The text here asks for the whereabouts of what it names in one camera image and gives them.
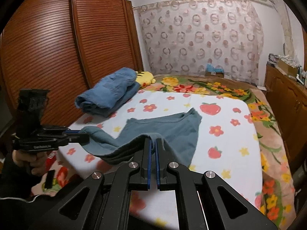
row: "stuffed animal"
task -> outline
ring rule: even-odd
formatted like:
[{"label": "stuffed animal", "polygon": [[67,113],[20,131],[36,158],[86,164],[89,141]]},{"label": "stuffed animal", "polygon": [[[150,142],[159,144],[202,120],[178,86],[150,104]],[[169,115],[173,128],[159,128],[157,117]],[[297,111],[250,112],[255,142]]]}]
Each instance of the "stuffed animal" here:
[{"label": "stuffed animal", "polygon": [[150,72],[136,72],[136,82],[141,85],[141,88],[145,88],[146,86],[150,84],[156,83],[156,80],[154,79],[153,75]]}]

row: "folded blue blanket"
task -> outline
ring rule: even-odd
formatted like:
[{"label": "folded blue blanket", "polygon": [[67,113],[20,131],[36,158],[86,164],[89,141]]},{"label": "folded blue blanket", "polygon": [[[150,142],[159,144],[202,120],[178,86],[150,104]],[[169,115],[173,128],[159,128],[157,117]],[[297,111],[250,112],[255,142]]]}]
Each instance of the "folded blue blanket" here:
[{"label": "folded blue blanket", "polygon": [[84,113],[107,117],[137,93],[140,84],[135,79],[136,72],[123,67],[80,94],[75,100],[75,106]]},{"label": "folded blue blanket", "polygon": [[173,154],[176,162],[188,167],[196,150],[200,123],[201,116],[192,108],[187,113],[165,117],[128,119],[115,139],[96,126],[86,126],[80,132],[89,134],[90,142],[82,147],[109,164],[119,164],[129,161],[135,152],[144,148],[146,138],[151,138],[153,143],[162,138],[165,150]]}]

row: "silver screw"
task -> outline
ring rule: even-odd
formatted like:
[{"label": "silver screw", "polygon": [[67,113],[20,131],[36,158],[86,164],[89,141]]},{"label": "silver screw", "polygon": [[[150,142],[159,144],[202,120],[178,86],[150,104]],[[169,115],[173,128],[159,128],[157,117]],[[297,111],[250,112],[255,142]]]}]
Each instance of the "silver screw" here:
[{"label": "silver screw", "polygon": [[178,168],[179,164],[177,162],[171,162],[169,163],[169,166],[173,169]]},{"label": "silver screw", "polygon": [[134,169],[134,168],[136,168],[138,165],[139,165],[139,164],[136,163],[136,162],[131,162],[131,163],[129,164],[129,167],[132,168],[132,169]]},{"label": "silver screw", "polygon": [[100,172],[94,172],[92,174],[92,178],[93,179],[99,179],[102,176],[102,174]]},{"label": "silver screw", "polygon": [[207,176],[208,178],[215,178],[215,173],[214,173],[213,171],[207,171],[207,172],[206,172],[206,176]]}]

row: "dresser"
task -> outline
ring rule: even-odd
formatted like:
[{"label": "dresser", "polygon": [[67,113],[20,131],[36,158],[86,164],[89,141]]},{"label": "dresser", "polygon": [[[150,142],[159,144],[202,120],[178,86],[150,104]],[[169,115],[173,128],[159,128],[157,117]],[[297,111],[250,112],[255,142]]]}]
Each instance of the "dresser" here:
[{"label": "dresser", "polygon": [[267,65],[267,100],[278,122],[291,172],[302,164],[307,142],[307,89]]}]

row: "wardrobe door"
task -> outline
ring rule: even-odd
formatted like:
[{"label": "wardrobe door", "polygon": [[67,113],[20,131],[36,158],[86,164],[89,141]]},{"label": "wardrobe door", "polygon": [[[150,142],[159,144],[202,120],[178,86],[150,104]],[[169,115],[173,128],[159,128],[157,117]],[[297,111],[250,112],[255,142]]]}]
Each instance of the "wardrobe door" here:
[{"label": "wardrobe door", "polygon": [[75,3],[75,22],[90,83],[94,85],[122,67],[137,70],[125,0],[75,0]]},{"label": "wardrobe door", "polygon": [[70,0],[25,0],[2,33],[0,67],[13,107],[20,89],[49,89],[44,124],[69,126],[82,115],[74,100],[87,85],[71,20]]}]

